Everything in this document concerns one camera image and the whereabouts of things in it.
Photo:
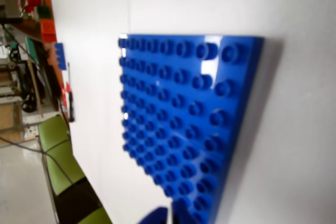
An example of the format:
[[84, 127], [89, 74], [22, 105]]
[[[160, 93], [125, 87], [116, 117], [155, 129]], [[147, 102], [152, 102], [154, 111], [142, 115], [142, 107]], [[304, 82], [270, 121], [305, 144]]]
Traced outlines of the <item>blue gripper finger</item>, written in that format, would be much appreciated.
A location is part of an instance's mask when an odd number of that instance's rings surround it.
[[186, 223], [187, 223], [187, 211], [185, 207], [174, 206], [173, 224], [186, 224]]
[[139, 224], [166, 224], [168, 209], [158, 207], [141, 219]]

